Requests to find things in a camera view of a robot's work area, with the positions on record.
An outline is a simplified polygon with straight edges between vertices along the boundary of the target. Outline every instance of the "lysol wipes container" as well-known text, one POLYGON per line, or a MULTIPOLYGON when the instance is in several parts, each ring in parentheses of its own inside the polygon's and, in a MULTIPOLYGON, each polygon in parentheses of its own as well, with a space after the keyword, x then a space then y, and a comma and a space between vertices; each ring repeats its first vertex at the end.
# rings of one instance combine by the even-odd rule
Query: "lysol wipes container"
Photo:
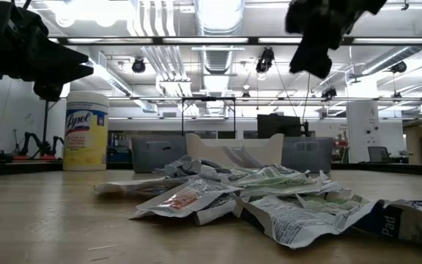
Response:
POLYGON ((108 135, 108 98, 96 92, 67 96, 63 170, 104 170, 108 135))

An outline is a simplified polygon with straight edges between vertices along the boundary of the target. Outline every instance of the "ceiling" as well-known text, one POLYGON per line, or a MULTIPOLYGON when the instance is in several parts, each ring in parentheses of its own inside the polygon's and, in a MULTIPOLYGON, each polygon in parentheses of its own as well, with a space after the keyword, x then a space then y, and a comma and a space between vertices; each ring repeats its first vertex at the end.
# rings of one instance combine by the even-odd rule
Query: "ceiling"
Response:
MULTIPOLYGON (((401 11, 403 1, 388 1, 385 8, 376 16, 365 14, 355 24, 351 35, 356 37, 422 37, 422 1, 410 1, 411 8, 401 11)), ((243 13, 242 33, 244 36, 286 36, 284 32, 284 17, 288 1, 278 0, 247 0, 243 13)), ((103 15, 114 15, 118 21, 110 27, 98 26, 95 18, 82 18, 72 26, 63 28, 56 22, 56 8, 61 1, 32 1, 31 9, 38 12, 48 26, 52 37, 102 37, 130 36, 127 21, 130 13, 130 1, 110 1, 109 10, 103 15)), ((154 28, 154 2, 152 5, 152 25, 154 28)), ((179 36, 196 35, 195 13, 193 0, 174 1, 174 28, 179 36)), ((263 81, 257 81, 255 62, 262 53, 262 46, 246 46, 242 51, 235 51, 228 90, 230 95, 240 96, 243 85, 250 86, 252 97, 276 97, 288 90, 294 97, 316 95, 328 88, 324 80, 309 76, 307 73, 289 74, 289 62, 297 47, 275 46, 275 63, 263 81)), ((203 92, 203 67, 198 51, 192 51, 190 46, 180 47, 180 54, 191 81, 191 91, 203 92)), ((383 55, 392 47, 383 46, 353 46, 340 47, 330 51, 333 68, 330 73, 330 85, 337 89, 338 96, 345 96, 345 71, 352 67, 362 67, 365 63, 383 55)), ((107 58, 108 70, 114 72, 123 83, 127 84, 137 95, 159 96, 155 88, 156 72, 146 59, 145 73, 135 74, 131 70, 132 62, 137 56, 144 56, 138 46, 101 46, 100 50, 107 58)), ((390 97, 394 87, 397 89, 411 87, 422 83, 422 52, 404 60, 407 63, 406 73, 397 74, 393 82, 391 73, 377 73, 369 78, 375 78, 380 96, 390 97)), ((71 84, 72 90, 93 89, 107 95, 112 94, 112 87, 101 77, 93 75, 71 84)), ((422 89, 409 93, 409 97, 422 97, 422 89)))

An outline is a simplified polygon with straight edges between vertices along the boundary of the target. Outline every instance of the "computer monitor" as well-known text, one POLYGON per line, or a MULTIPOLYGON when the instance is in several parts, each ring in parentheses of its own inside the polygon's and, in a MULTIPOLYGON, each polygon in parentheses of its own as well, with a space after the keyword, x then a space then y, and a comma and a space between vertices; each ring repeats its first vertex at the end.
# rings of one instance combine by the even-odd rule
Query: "computer monitor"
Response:
POLYGON ((277 133, 282 133, 284 136, 301 135, 301 126, 299 117, 284 117, 277 114, 259 114, 257 116, 258 122, 258 138, 269 139, 277 133))

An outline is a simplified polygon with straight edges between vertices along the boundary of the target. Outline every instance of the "table surface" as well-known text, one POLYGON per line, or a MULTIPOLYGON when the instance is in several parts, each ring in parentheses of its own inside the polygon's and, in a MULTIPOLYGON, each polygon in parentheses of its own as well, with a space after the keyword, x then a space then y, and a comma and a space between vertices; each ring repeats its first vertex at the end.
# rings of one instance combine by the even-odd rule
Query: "table surface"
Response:
MULTIPOLYGON (((367 199, 422 199, 422 176, 336 171, 367 199)), ((136 175, 134 178, 150 177, 136 175)), ((187 219, 130 221, 140 200, 98 199, 92 186, 130 171, 0 177, 0 263, 414 263, 422 246, 356 231, 308 248, 279 246, 232 215, 197 227, 187 219)))

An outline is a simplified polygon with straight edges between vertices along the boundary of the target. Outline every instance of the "ductwork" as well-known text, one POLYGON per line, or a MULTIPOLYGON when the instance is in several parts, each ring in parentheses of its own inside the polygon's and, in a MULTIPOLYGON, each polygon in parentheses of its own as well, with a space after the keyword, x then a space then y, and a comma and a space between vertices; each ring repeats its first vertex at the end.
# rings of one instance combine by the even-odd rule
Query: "ductwork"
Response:
MULTIPOLYGON (((243 0, 194 0, 196 28, 201 36, 236 36, 242 28, 243 0)), ((204 68, 224 74, 231 67, 232 51, 203 51, 204 68)))
POLYGON ((371 75, 394 66, 395 64, 419 53, 422 51, 422 46, 413 46, 406 48, 392 48, 387 53, 378 56, 376 59, 368 62, 362 69, 363 75, 371 75))

